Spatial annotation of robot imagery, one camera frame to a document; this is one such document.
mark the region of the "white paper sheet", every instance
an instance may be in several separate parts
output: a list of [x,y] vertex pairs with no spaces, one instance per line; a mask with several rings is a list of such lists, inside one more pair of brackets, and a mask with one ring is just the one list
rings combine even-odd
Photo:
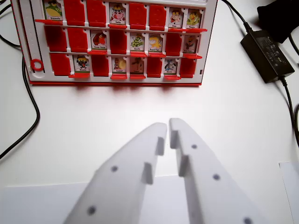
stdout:
[[[0,194],[1,224],[62,224],[86,183],[11,187]],[[184,179],[155,177],[145,191],[140,224],[189,223]]]
[[279,166],[282,171],[293,222],[299,224],[299,162],[281,162]]

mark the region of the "black power cable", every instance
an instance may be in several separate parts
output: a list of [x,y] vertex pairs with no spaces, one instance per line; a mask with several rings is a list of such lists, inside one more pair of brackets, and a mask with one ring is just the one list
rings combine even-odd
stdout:
[[[227,0],[222,0],[224,3],[226,3],[239,17],[240,19],[242,20],[242,22],[244,23],[244,26],[246,28],[246,31],[250,34],[250,31],[251,31],[251,27],[249,26],[249,24],[244,20],[244,18],[241,16],[241,14],[232,6],[232,4],[230,2],[228,2]],[[292,36],[290,35],[289,36],[289,39],[290,39],[290,42],[292,44],[292,46],[294,47],[295,51],[298,53],[299,55],[299,50],[298,48],[296,47],[293,39],[292,39]],[[290,111],[290,116],[291,116],[291,122],[292,122],[292,127],[293,127],[293,130],[294,130],[294,133],[295,133],[295,138],[296,138],[296,141],[297,141],[297,145],[299,147],[299,130],[298,130],[298,112],[299,112],[299,105],[296,106],[296,109],[295,109],[295,112],[293,110],[293,105],[292,105],[292,99],[291,99],[291,96],[290,96],[290,92],[289,92],[289,89],[287,87],[287,83],[286,83],[286,80],[285,80],[285,77],[281,77],[279,79],[282,83],[282,85],[284,86],[285,88],[285,92],[287,94],[287,98],[288,98],[288,102],[289,102],[289,111]]]
[[0,0],[0,5],[2,5],[6,0]]
[[[9,7],[11,7],[11,4],[9,4],[8,6],[6,6],[4,9],[2,9],[0,11],[0,15],[5,11],[7,10]],[[17,44],[14,44],[14,43],[11,43],[10,41],[6,40],[5,38],[3,38],[1,36],[1,38],[5,43],[7,43],[8,45],[14,47],[14,48],[19,48],[20,45],[17,45]],[[25,84],[25,87],[26,87],[26,90],[27,90],[27,93],[31,99],[31,102],[36,110],[36,120],[34,122],[34,124],[28,129],[28,131],[26,131],[14,144],[12,144],[10,147],[8,147],[3,153],[0,154],[0,160],[7,154],[9,153],[16,145],[18,145],[24,138],[26,138],[37,126],[39,120],[40,120],[40,112],[39,112],[39,109],[38,109],[38,106],[36,104],[36,101],[34,100],[34,97],[30,91],[30,87],[29,87],[29,83],[27,81],[27,77],[26,77],[26,64],[25,64],[25,60],[24,58],[22,58],[22,75],[23,75],[23,80],[24,80],[24,84]]]
[[[5,6],[1,11],[0,11],[0,15],[2,15],[8,8],[11,7],[11,4]],[[21,46],[20,45],[17,45],[17,44],[14,44],[14,43],[11,43],[10,41],[8,41],[7,39],[5,39],[1,34],[0,34],[0,39],[2,41],[4,41],[5,43],[7,43],[8,45],[12,46],[13,48],[20,48]]]
[[295,42],[294,42],[291,34],[289,35],[289,40],[290,40],[291,45],[293,46],[295,52],[299,55],[299,49],[297,48],[297,46],[296,46],[296,44],[295,44]]

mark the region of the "power adapter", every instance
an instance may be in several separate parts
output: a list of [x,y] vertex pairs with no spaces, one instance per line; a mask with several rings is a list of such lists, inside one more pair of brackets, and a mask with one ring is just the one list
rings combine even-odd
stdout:
[[265,83],[281,80],[295,70],[266,30],[253,31],[244,24],[247,35],[241,41]]
[[241,41],[242,46],[251,58],[256,69],[260,73],[265,83],[275,82],[280,80],[285,88],[285,92],[289,101],[289,111],[291,116],[292,127],[295,133],[297,145],[299,147],[299,129],[298,129],[298,114],[299,105],[293,111],[291,95],[288,89],[285,77],[294,73],[295,70],[286,59],[282,51],[279,49],[268,31],[260,30],[253,31],[250,25],[244,20],[241,14],[227,0],[222,0],[226,3],[242,20],[247,35]]

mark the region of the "white table surface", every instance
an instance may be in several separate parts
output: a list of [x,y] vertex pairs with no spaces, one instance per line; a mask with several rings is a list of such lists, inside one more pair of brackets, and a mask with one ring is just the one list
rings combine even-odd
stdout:
[[[256,7],[271,0],[231,0],[254,30]],[[0,32],[18,42],[12,13]],[[87,182],[107,158],[154,122],[178,117],[213,149],[223,166],[273,224],[292,216],[279,162],[298,161],[299,150],[280,83],[265,84],[240,41],[242,22],[218,3],[203,85],[199,88],[32,86],[41,111],[37,129],[0,162],[0,188]],[[299,45],[299,28],[293,31]],[[294,74],[286,80],[299,103],[298,55],[281,46]],[[21,53],[0,41],[0,152],[34,122],[21,75]],[[166,144],[156,175],[177,173]]]

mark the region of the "character card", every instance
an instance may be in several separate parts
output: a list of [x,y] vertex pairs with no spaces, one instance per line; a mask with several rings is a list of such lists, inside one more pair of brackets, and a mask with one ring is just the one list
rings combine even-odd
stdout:
[[75,72],[89,73],[90,65],[87,56],[73,55]]
[[112,73],[115,74],[126,74],[127,61],[122,57],[112,58]]
[[126,9],[121,3],[109,3],[110,23],[126,24]]
[[144,51],[144,42],[141,33],[130,33],[131,51]]
[[144,61],[140,57],[132,57],[130,60],[130,73],[131,74],[143,74]]
[[162,52],[162,43],[160,34],[149,34],[149,52]]
[[187,15],[187,29],[199,28],[201,22],[201,13],[199,9],[189,9]]
[[55,0],[43,0],[43,10],[46,20],[63,20],[61,5]]
[[183,53],[195,53],[197,46],[196,36],[185,35]]
[[101,30],[90,30],[92,49],[107,50],[107,36]]
[[180,8],[170,8],[168,27],[182,28],[183,16],[184,13]]
[[174,58],[166,58],[164,62],[164,75],[176,74],[178,63]]

